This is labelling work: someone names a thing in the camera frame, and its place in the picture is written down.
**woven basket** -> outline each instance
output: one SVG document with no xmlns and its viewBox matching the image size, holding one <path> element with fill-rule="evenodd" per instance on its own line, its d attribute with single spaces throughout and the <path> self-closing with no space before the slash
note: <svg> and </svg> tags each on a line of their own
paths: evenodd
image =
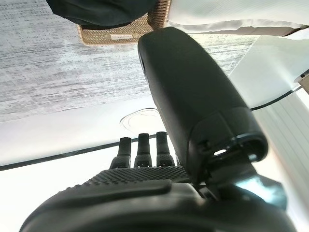
<svg viewBox="0 0 309 232">
<path fill-rule="evenodd" d="M 78 26 L 82 43 L 89 46 L 137 43 L 142 35 L 165 26 L 170 1 L 159 0 L 148 15 L 144 15 L 124 27 L 108 30 L 88 30 Z"/>
</svg>

